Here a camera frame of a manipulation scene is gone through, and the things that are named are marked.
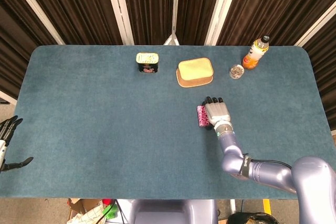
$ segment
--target black cable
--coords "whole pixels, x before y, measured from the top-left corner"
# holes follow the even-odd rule
[[[125,222],[124,222],[124,217],[123,217],[123,214],[124,214],[124,213],[122,212],[121,207],[120,207],[119,202],[118,202],[117,199],[115,200],[115,202],[117,203],[117,207],[118,207],[118,209],[119,209],[119,211],[120,211],[120,215],[121,215],[121,219],[122,219],[122,224],[125,224]]]
[[[114,204],[116,203],[116,201],[113,202],[113,205],[111,206],[110,210],[108,210],[102,217],[100,217],[100,219],[96,222],[96,224],[98,224],[112,209],[112,207],[114,207]]]
[[[265,163],[280,164],[280,165],[284,165],[284,166],[288,167],[289,169],[292,169],[292,167],[289,164],[286,164],[284,162],[277,161],[277,160],[251,159],[251,161],[252,162],[265,162]]]
[[[244,199],[241,200],[242,206],[240,207],[240,212],[243,212]]]

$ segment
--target orange juice bottle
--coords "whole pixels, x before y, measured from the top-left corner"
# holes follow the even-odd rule
[[[269,36],[264,35],[262,38],[253,42],[250,51],[243,58],[243,67],[247,69],[254,69],[261,57],[266,53],[269,48]]]

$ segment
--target table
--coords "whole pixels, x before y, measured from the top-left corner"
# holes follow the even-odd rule
[[[140,73],[138,52],[160,55]],[[239,80],[228,71],[248,47],[42,46],[29,62],[15,114],[24,119],[6,154],[26,167],[0,174],[2,197],[295,198],[221,170],[214,131],[196,106],[223,97],[243,151],[292,164],[306,155],[335,167],[335,148],[307,53],[270,47]],[[212,83],[177,84],[180,61],[207,57]]]

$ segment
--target brown curtain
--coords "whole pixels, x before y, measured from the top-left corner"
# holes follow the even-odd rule
[[[172,33],[173,0],[126,0],[136,45],[162,45]]]
[[[335,0],[233,0],[218,45],[250,45],[269,34],[272,45],[294,45]]]
[[[304,46],[331,130],[336,130],[336,16],[333,16]]]
[[[110,0],[36,1],[66,44],[122,44]]]
[[[17,99],[33,50],[56,42],[25,0],[0,0],[0,17],[0,90]]]
[[[216,0],[178,0],[176,36],[181,45],[204,45]]]

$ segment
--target robotic hand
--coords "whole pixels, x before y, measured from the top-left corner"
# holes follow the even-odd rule
[[[16,127],[22,122],[22,120],[23,119],[17,119],[17,116],[14,116],[0,123],[0,172],[14,168],[21,168],[28,165],[33,160],[33,157],[29,157],[21,163],[5,164],[7,147],[13,137]]]
[[[224,154],[222,169],[239,178],[296,193],[300,224],[336,223],[336,173],[324,160],[308,156],[293,167],[275,160],[244,155],[222,98],[206,98],[205,109]]]

